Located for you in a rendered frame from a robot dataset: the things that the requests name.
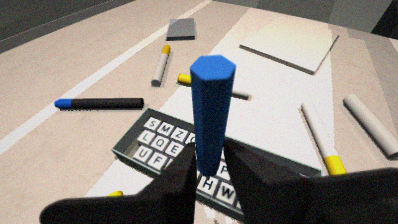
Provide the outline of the black marker with blue cap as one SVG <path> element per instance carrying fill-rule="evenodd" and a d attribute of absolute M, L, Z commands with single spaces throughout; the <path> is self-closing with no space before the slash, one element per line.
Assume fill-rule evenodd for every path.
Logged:
<path fill-rule="evenodd" d="M 59 109 L 143 108 L 143 98 L 71 98 L 54 102 Z"/>

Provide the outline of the blue hexagonal rod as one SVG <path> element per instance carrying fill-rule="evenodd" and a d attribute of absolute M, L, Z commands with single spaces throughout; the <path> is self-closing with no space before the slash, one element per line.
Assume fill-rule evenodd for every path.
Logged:
<path fill-rule="evenodd" d="M 236 64 L 199 56 L 190 66 L 197 169 L 210 180 L 220 167 Z"/>

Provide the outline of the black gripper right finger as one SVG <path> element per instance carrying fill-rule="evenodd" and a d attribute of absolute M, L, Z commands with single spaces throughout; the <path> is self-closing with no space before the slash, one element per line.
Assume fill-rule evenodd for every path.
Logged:
<path fill-rule="evenodd" d="M 308 178 L 230 139 L 223 153 L 246 224 L 318 224 L 329 208 L 398 198 L 398 168 Z"/>

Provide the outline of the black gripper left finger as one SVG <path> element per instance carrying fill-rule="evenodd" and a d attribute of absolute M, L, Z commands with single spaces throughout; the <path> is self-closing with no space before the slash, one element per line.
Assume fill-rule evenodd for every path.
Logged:
<path fill-rule="evenodd" d="M 44 207 L 40 224 L 194 224 L 195 142 L 135 195 L 66 198 Z"/>

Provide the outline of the grey keyboard with white keys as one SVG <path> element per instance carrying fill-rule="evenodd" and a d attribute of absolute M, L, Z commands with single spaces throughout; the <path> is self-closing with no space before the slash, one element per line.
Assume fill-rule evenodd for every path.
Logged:
<path fill-rule="evenodd" d="M 305 162 L 228 135 L 226 139 L 305 177 L 324 176 L 322 169 Z M 189 142 L 195 142 L 194 123 L 147 106 L 110 150 L 123 163 L 156 178 Z M 210 180 L 197 169 L 196 200 L 246 224 L 232 186 L 223 150 L 219 170 Z"/>

